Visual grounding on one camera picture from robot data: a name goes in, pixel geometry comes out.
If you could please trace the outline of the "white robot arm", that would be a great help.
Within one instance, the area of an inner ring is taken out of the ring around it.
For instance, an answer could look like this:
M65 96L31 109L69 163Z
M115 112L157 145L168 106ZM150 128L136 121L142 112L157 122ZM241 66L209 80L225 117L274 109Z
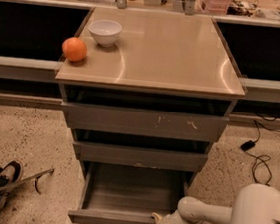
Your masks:
M234 204L208 205L194 197L184 197L169 215L152 214L155 224L280 224L280 191L267 185L243 187Z

